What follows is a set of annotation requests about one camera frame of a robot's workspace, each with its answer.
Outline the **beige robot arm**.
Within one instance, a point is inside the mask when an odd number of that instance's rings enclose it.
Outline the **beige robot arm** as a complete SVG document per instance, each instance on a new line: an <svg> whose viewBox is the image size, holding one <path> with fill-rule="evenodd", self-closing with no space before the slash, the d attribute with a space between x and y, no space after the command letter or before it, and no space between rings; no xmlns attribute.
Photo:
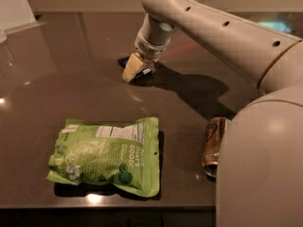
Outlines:
<svg viewBox="0 0 303 227"><path fill-rule="evenodd" d="M223 64L236 114L216 159L217 227L303 227L302 40L198 0L141 0L122 77L131 81L181 30Z"/></svg>

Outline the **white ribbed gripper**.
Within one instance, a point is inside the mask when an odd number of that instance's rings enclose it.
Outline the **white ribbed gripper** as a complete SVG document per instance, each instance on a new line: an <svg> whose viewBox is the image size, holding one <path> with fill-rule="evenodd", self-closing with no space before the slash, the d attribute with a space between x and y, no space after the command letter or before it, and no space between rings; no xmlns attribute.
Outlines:
<svg viewBox="0 0 303 227"><path fill-rule="evenodd" d="M149 43L141 32L137 33L134 46L137 52L131 54L122 73L126 82L131 82L142 73L150 73L154 69L154 62L160 59L167 48L165 44Z"/></svg>

